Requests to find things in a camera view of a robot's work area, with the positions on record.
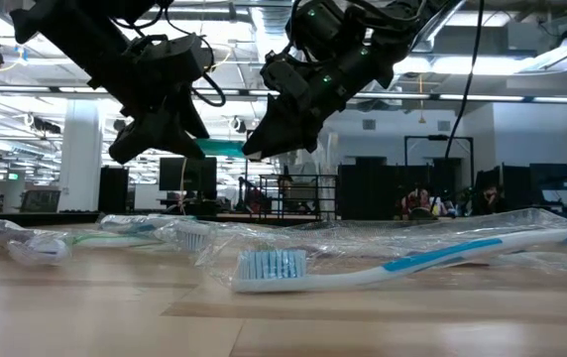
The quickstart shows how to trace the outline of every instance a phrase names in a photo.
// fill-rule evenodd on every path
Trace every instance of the plastic packaging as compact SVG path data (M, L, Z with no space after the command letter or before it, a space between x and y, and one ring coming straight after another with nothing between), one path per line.
M95 230L71 230L71 244L74 247L88 248L128 248L139 247L162 242L148 234L134 233L112 233Z
M176 251L199 252L215 239L216 225L177 220L154 231L153 236Z
M336 221L268 232L228 230L218 232L217 238L203 251L196 265L225 286L232 287L233 280L245 274L238 271L238 266L243 266L241 259L238 265L238 258L252 257L250 254L261 255L261 264L264 265L271 262L278 264L279 261L275 259L265 263L267 255L264 252L288 252L290 262L290 256L297 257L298 251L304 251L304 267L308 275L336 275L366 271L399 258L443 250L474 240L506 237L517 232L527 231L531 235L530 232L559 229L567 231L566 219L547 211L528 209L427 224ZM548 249L563 252L567 256L566 244L535 247L534 244L521 242L518 246L528 252ZM490 258L492 256L489 254L479 257L480 260ZM260 261L254 260L251 264L259 266Z
M177 220L194 220L193 216L150 214L148 216L106 215L99 224L98 229L119 234L151 234Z
M70 244L69 233L25 229L0 220L0 247L22 265L64 264L71 257Z

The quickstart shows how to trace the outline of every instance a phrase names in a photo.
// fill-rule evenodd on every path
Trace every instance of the desk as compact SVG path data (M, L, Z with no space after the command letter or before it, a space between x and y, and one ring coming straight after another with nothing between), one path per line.
M0 252L0 357L567 356L567 279L424 272L376 291L233 295L188 259L75 250L26 269Z
M197 219L210 222L259 223L279 227L290 227L319 221L314 214L286 214L281 216L264 213L261 216L259 213L218 213L214 216L197 216Z

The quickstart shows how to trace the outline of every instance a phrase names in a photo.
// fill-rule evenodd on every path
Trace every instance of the cable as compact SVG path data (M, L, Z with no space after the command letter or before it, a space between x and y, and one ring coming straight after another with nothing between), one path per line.
M301 50L303 52L303 55L305 56L305 61L308 63L312 63L312 57L310 56L310 53L307 51L307 48L303 48Z
M294 0L292 3L292 9L290 10L290 39L287 42L287 45L283 48L280 54L287 54L290 52L292 48L292 39L294 39L294 16L296 15L296 9L299 7L299 3L301 0Z
M117 26L122 27L124 29L128 29L128 30L135 30L136 33L141 35L141 30L154 26L161 19L161 17L163 16L163 12L164 12L165 8L166 7L161 6L161 9L158 12L158 14L156 14L156 18L154 20L148 22L147 24L140 25L140 26L137 26L133 23L123 24L123 23L118 22L118 20L116 20L116 18L111 18L111 20Z
M174 8L183 8L183 7L195 7L195 6L199 6L199 7L203 7L206 8L208 6L216 6L216 5L228 5L230 2L229 1L200 1L200 2L192 2L192 3L182 3L182 2L178 2L178 3L174 3Z
M165 8L165 9L164 9L163 11L161 11L161 12L165 13L165 20L167 20L167 23L169 24L169 26L171 26L174 30L177 30L177 31L179 31L179 32L181 32L181 33L183 33L184 35L187 35L187 36L191 35L191 32L186 31L186 30L183 30L183 29L179 28L178 26L174 25L174 24L171 22L171 18L170 18L170 16L169 16L169 8ZM213 48L212 48L211 45L208 43L208 41L206 41L206 40L204 39L204 36L199 36L199 38L200 38L200 40L202 40L202 42L204 43L204 45L206 45L206 46L208 47L208 49L211 51L211 59L210 59L210 62L209 62L209 66L208 66L208 68L207 68L207 70L210 70L211 68L214 68L214 67L215 67L215 66L214 66L214 65L215 65L215 53L213 52Z
M510 14L510 12L508 12L508 11L506 11L506 10L504 10L504 9L499 9L499 10L496 10L496 11L493 13L493 15L489 16L489 17L486 19L486 21L484 22L484 24L482 24L482 26L486 26L486 24L488 24L489 21L493 20L493 18L494 18L497 14L499 14L499 13L503 13L503 14L507 15L507 16L509 17L509 22L515 21L514 17Z
M169 24L169 26L171 26L172 28L174 28L175 30L185 34L185 35L191 35L190 32L183 30L181 28L179 28L178 26L174 25L171 22L171 18L169 16L169 7L166 7L163 11L161 11L161 13L165 13L165 19L167 20L167 23ZM211 53L211 57L210 57L210 61L209 61L209 66L206 68L205 72L202 74L202 77L204 78L204 80L206 80L212 87L213 89L215 89L215 91L217 92L217 94L220 96L220 102L219 103L215 103L211 100L209 100L208 98L206 98L205 96L203 96L202 94L200 94L195 88L191 87L191 93L193 93L196 97L198 97L200 100L202 100L203 102L205 102L206 104L213 106L213 107L222 107L226 104L226 94L224 94L224 91L222 90L222 88L220 88L219 85L217 85L217 83L215 82L215 80L213 80L209 75L208 75L208 71L210 71L211 69L215 68L215 52L213 51L213 48L211 47L211 45L208 43L208 41L206 41L204 39L204 36L198 36L200 38L200 40L204 43L204 45L206 45Z
M464 112L466 111L466 106L469 99L469 92L471 91L471 84L473 83L473 69L475 68L475 64L478 61L478 54L480 51L480 41L482 39L482 24L484 20L485 2L486 2L485 0L480 0L478 27L475 32L475 45L473 46L473 58L471 59L471 72L469 72L469 77L467 78L466 81L466 87L464 88L464 96L462 97L462 104L460 105L458 118L455 120L455 123L453 124L451 135L449 135L449 142L446 144L446 152L444 153L445 164L448 162L449 155L451 154L451 146L453 145L453 138L455 137L455 132L457 132L458 126L460 125L460 121L462 120L462 116L464 116ZM433 204L431 204L431 211L433 211L433 207L435 207L436 200L437 200L437 195L433 198Z
M539 29L543 30L544 33L546 33L549 36L552 36L554 38L560 39L561 35L555 35L551 32L548 31L548 29L545 28L545 25L543 23L537 23L537 26L539 27Z
M195 94L196 97L198 97L201 101L203 101L204 103L212 106L212 107L223 107L226 104L226 94L224 94L224 91L222 90L222 88L220 88L219 85L217 85L217 83L215 82L215 80L213 80L208 73L204 73L202 75L202 77L204 78L204 80L206 80L209 84L211 84L211 86L213 87L213 89L215 89L215 91L217 92L217 94L220 96L220 102L219 103L215 103L213 101L211 101L210 99L208 99L207 97L203 96L202 94L200 94L195 88L191 87L191 93Z
M381 19L384 19L386 21L401 21L401 22L413 22L413 21L417 21L418 19L420 19L420 16L422 15L422 11L424 10L424 8L426 7L427 1L428 0L422 0L422 2L420 2L420 6L418 6L417 11L415 12L415 14L411 17L408 18L397 18L397 17L393 17L390 16L386 13L384 13L381 9L377 8L376 6L370 4L369 2L365 1L365 0L346 0L347 2L350 2L352 4L358 5L361 8L363 8L364 10L367 10L369 12L371 12L372 14L380 17ZM395 1L392 1L391 3L389 3L387 6L392 5Z
M218 62L218 63L215 63L215 64L212 65L212 66L208 66L206 69L209 70L210 68L216 68L216 67L218 67L218 66L220 66L220 65L222 65L222 64L224 64L224 63L226 63L230 57L231 57L231 51L229 51L229 52L226 54L226 57L225 57L222 61L220 61L220 62Z
M182 215L186 215L186 213L184 213L184 197L186 196L186 194L184 194L184 170L186 169L186 160L187 158L184 158L182 162L182 174L180 175L180 211Z

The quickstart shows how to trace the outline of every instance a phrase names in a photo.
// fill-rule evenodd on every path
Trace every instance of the white column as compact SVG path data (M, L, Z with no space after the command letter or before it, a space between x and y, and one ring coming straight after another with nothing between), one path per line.
M96 210L103 146L103 118L96 100L68 100L58 210Z
M26 189L26 171L9 170L4 187L4 213L17 213Z

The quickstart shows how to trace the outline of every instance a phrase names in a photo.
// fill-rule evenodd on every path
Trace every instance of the ceiling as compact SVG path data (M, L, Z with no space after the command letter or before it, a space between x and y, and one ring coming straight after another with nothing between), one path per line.
M5 65L0 70L0 85L34 85L76 87L85 85L89 79L76 64L52 45L43 36L36 36L19 47L14 40L14 31L7 16L8 10L19 5L30 6L29 0L0 0L0 45ZM385 2L376 2L382 6ZM280 50L287 39L283 25L287 20L290 2L280 0L235 1L235 17L229 12L226 2L175 1L170 9L175 25L197 34L206 34L214 49L217 65L211 77L223 88L264 89L259 71L264 55ZM477 1L467 1L436 36L430 51L411 56L397 64L395 85L390 89L402 92L462 93L466 73L461 70L445 70L444 63L464 62L470 58L472 39L477 23ZM485 32L481 45L480 64L485 73L495 68L494 63L514 58L509 67L521 65L522 60L532 60L536 56L557 46L555 33L567 29L567 1L487 1ZM153 18L153 13L145 18ZM134 38L133 31L123 33ZM167 34L170 38L181 34L166 22L159 21L146 29L147 35ZM418 66L424 64L423 70ZM474 81L473 93L498 95L567 95L567 73L530 73L541 75L511 75L504 70L498 75L481 75L478 72ZM208 84L199 80L195 87L206 88ZM366 90L382 90L371 84ZM48 182L57 179L60 164L62 135L46 135L31 129L32 118L38 117L61 127L64 131L66 102L74 93L22 94L13 90L0 93L0 168L28 167L41 168L29 175L32 180ZM120 104L108 95L96 95L102 115L105 117L106 142L114 140L116 131L114 121L125 119L119 113ZM265 98L244 101L229 101L223 108L214 108L195 100L195 106L202 117L210 135L215 139L244 140L245 134L233 129L231 121L237 117L244 120L247 127L255 126L266 111ZM398 108L410 110L417 102L402 102ZM450 105L427 102L425 109L449 109ZM104 164L115 165L106 154L104 145ZM146 155L158 157L162 153L148 152ZM237 176L242 162L228 162L228 172ZM132 171L152 170L149 161L130 163ZM275 166L254 164L256 172L272 171ZM138 181L152 181L153 177L140 175Z

